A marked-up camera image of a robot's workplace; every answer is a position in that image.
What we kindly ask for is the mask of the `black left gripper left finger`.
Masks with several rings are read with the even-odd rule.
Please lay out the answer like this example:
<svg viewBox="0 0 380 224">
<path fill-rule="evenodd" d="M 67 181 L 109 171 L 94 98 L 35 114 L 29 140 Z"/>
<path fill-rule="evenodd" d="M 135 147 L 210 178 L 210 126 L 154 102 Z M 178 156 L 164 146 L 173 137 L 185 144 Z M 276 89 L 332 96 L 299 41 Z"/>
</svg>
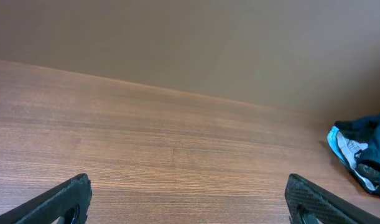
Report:
<svg viewBox="0 0 380 224">
<path fill-rule="evenodd" d="M 91 181 L 78 174 L 58 186 L 0 215 L 0 224 L 76 223 L 87 221 L 92 198 Z"/>
</svg>

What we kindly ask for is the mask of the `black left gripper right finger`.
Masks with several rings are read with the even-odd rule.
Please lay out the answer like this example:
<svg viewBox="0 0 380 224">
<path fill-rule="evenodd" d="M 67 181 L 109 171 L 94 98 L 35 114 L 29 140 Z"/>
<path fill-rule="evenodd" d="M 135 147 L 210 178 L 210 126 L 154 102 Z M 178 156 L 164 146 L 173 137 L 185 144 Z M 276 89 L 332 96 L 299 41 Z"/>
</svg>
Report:
<svg viewBox="0 0 380 224">
<path fill-rule="evenodd" d="M 380 224 L 380 218 L 298 174 L 289 175 L 285 201 L 291 224 Z"/>
</svg>

